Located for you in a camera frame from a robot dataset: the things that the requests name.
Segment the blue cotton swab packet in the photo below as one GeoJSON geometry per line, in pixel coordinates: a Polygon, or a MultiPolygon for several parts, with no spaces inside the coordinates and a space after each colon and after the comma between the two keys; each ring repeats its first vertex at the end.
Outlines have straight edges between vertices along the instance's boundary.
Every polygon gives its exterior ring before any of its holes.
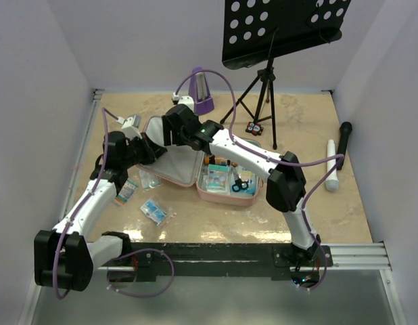
{"type": "MultiPolygon", "coordinates": [[[[232,189],[231,189],[231,192],[233,194],[235,194],[235,195],[247,195],[247,196],[253,196],[253,195],[255,195],[255,193],[256,193],[256,184],[257,184],[256,175],[253,172],[251,172],[251,171],[243,168],[242,166],[237,165],[237,166],[235,166],[235,168],[237,169],[237,172],[239,173],[240,178],[243,181],[248,182],[249,188],[247,190],[242,190],[242,191],[240,191],[238,193],[233,192],[232,189]]],[[[234,180],[233,180],[233,176],[232,176],[232,172],[231,172],[231,186],[233,185],[233,183],[234,183],[234,180]]]]}

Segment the black handled scissors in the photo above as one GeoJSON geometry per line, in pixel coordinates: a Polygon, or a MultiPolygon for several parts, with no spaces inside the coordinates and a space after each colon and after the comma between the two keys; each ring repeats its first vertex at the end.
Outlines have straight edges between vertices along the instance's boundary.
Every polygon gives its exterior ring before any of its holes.
{"type": "Polygon", "coordinates": [[[238,193],[242,190],[247,190],[249,188],[249,184],[246,181],[243,181],[240,176],[239,173],[237,172],[237,169],[235,167],[233,167],[231,169],[232,172],[232,176],[233,176],[233,180],[234,183],[231,186],[231,189],[233,192],[238,193]]]}

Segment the blue alcohol pad bag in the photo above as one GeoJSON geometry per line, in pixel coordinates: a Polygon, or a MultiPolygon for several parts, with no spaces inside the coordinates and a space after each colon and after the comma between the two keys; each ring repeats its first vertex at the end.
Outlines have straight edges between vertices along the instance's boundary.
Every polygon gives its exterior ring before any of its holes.
{"type": "Polygon", "coordinates": [[[149,197],[140,206],[140,211],[158,227],[177,215],[171,207],[165,207],[154,197],[149,197]]]}

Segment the teal white box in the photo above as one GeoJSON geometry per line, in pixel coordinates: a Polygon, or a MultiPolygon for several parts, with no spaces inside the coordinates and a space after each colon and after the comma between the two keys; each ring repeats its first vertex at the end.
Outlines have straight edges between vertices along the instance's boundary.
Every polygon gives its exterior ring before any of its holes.
{"type": "Polygon", "coordinates": [[[218,194],[229,193],[229,167],[224,165],[208,165],[206,191],[218,194]]]}

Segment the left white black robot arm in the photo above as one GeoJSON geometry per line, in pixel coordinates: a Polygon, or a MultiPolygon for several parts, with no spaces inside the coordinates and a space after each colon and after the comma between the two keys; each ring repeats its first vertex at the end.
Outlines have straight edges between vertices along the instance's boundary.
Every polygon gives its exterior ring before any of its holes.
{"type": "Polygon", "coordinates": [[[146,134],[127,137],[112,131],[103,139],[103,152],[96,161],[87,188],[69,213],[52,230],[34,237],[34,281],[55,291],[83,291],[93,272],[113,261],[128,264],[131,239],[122,232],[106,232],[95,242],[87,236],[106,207],[117,197],[135,165],[156,162],[167,149],[146,134]]]}

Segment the orange teal bandage packet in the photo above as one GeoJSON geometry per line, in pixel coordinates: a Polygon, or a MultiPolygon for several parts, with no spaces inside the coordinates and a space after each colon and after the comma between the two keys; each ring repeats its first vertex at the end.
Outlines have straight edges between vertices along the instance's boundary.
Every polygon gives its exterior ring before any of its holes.
{"type": "Polygon", "coordinates": [[[117,205],[125,205],[133,196],[136,190],[138,190],[139,185],[136,181],[128,178],[124,183],[122,189],[119,191],[117,196],[114,199],[114,202],[117,205]]]}

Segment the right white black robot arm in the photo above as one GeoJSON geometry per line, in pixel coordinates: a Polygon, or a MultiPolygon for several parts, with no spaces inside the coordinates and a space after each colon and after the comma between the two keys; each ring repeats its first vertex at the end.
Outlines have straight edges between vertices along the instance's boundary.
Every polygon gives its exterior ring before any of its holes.
{"type": "Polygon", "coordinates": [[[308,266],[317,259],[320,241],[307,216],[306,178],[295,154],[280,155],[259,148],[212,120],[202,123],[184,104],[163,115],[162,125],[165,146],[189,146],[228,158],[265,182],[266,201],[282,212],[287,222],[296,262],[308,266]]]}

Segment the teal topped zip bag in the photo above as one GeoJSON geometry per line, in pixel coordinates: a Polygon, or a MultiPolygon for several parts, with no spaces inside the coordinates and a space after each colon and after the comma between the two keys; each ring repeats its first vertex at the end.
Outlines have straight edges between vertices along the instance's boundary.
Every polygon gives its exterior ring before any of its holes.
{"type": "Polygon", "coordinates": [[[141,185],[144,189],[153,189],[161,184],[161,181],[157,175],[154,175],[142,169],[139,170],[139,177],[141,185]]]}

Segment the pink medicine kit case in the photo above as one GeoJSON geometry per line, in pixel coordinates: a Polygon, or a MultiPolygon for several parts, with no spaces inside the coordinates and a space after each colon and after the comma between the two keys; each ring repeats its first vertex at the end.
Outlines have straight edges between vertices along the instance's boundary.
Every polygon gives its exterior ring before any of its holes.
{"type": "Polygon", "coordinates": [[[239,207],[250,207],[256,202],[263,181],[257,178],[256,193],[253,196],[218,194],[206,191],[207,166],[204,164],[204,152],[196,152],[188,146],[170,146],[168,152],[150,165],[139,165],[140,169],[157,175],[161,179],[182,187],[196,186],[202,200],[239,207]]]}

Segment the brown medicine bottle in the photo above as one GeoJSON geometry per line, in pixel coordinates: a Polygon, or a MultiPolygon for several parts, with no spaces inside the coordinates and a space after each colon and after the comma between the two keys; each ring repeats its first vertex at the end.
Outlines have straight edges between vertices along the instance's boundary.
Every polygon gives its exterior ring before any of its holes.
{"type": "Polygon", "coordinates": [[[212,155],[212,156],[206,156],[204,158],[204,164],[205,165],[229,166],[231,164],[231,161],[227,158],[212,155]]]}

